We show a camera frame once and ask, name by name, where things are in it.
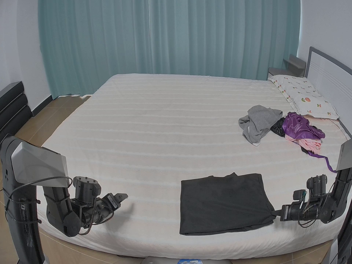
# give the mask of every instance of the pillowcase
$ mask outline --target pillowcase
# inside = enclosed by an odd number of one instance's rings
[[[307,78],[273,75],[268,80],[276,85],[297,114],[308,114],[316,118],[339,118],[335,108],[316,91]]]

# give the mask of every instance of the tile floor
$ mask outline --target tile floor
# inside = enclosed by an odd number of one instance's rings
[[[60,97],[48,104],[34,118],[31,118],[16,134],[34,145],[41,146],[55,129],[89,96],[84,98],[67,96]],[[0,202],[3,203],[3,195],[0,193]],[[45,231],[40,231],[44,253],[49,257],[50,264],[139,264],[142,259],[122,258],[113,254],[95,251],[74,245]],[[233,264],[318,264],[322,261],[331,242],[316,245],[307,249],[279,256],[237,259]],[[17,254],[11,239],[10,231],[5,220],[3,206],[0,206],[0,263],[17,263]]]

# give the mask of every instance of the wall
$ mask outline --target wall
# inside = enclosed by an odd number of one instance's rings
[[[297,57],[308,60],[309,47],[352,68],[352,0],[301,0]]]
[[[22,81],[33,110],[51,95],[40,51],[38,0],[0,0],[0,90]]]

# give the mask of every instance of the gray cloth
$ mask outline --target gray cloth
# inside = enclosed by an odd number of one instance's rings
[[[256,105],[248,110],[248,115],[238,120],[243,135],[253,145],[258,145],[273,126],[282,117],[282,111]]]

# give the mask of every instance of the white bed sheet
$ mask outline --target white bed sheet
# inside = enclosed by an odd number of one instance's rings
[[[111,77],[73,112],[44,147],[66,156],[70,177],[99,181],[101,196],[129,198],[106,224],[87,236],[68,238],[38,206],[48,233],[91,249],[127,256],[237,259],[265,257],[304,249],[334,238],[344,216],[303,229],[280,222],[248,232],[209,236],[179,234],[181,180],[209,175],[261,173],[268,199],[280,209],[311,176],[335,174],[325,160],[269,132],[258,147],[242,136],[238,119],[254,105],[292,108],[269,81],[236,78],[128,74]],[[322,154],[337,165],[346,135],[336,121],[312,119],[322,129]],[[69,189],[74,196],[74,187]],[[38,198],[44,200],[38,187]]]

